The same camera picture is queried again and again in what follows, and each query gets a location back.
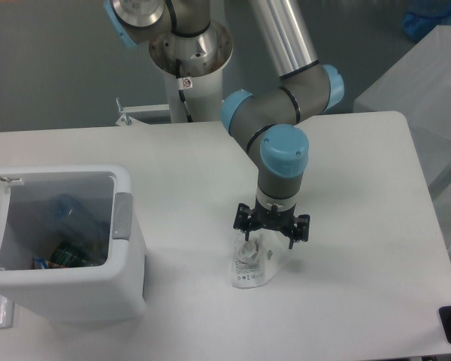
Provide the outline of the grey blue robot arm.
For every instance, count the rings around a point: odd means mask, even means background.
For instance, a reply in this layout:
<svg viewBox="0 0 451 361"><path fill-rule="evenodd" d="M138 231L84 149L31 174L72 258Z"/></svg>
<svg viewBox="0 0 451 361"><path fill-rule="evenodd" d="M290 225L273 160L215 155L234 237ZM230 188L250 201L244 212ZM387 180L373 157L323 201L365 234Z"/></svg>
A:
<svg viewBox="0 0 451 361"><path fill-rule="evenodd" d="M310 216L295 206L309 143L298 124L344 96L337 69L323 65L295 1L254 1L259 30L280 79L264 96L222 94L232 37L213 20L208 1L106 1L104 9L125 46L145 43L162 72L174 123L220 120L256 165L256 203L239 204L234 228L245 235L278 231L291 243L309 237Z"/></svg>

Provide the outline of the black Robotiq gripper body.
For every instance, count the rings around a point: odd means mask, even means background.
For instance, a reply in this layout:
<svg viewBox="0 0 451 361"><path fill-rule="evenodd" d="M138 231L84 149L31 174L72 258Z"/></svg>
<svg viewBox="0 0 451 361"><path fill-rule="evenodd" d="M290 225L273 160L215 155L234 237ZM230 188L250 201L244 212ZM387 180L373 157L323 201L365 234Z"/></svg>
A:
<svg viewBox="0 0 451 361"><path fill-rule="evenodd" d="M291 232L294 226L295 206L281 211L279 208L265 208L256 203L253 211L253 231L268 229L278 232Z"/></svg>

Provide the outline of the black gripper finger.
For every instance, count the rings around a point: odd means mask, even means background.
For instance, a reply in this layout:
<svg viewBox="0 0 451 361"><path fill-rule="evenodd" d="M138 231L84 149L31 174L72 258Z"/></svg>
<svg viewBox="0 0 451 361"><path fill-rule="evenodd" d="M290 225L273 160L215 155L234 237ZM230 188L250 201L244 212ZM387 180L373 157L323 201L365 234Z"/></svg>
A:
<svg viewBox="0 0 451 361"><path fill-rule="evenodd" d="M244 203L239 203L233 228L244 233L244 240L249 241L250 233L259 229L255 210Z"/></svg>
<svg viewBox="0 0 451 361"><path fill-rule="evenodd" d="M288 249L291 250L295 243L307 242L309 239L310 215L302 214L292 216L284 226L281 227L281 233L289 239Z"/></svg>

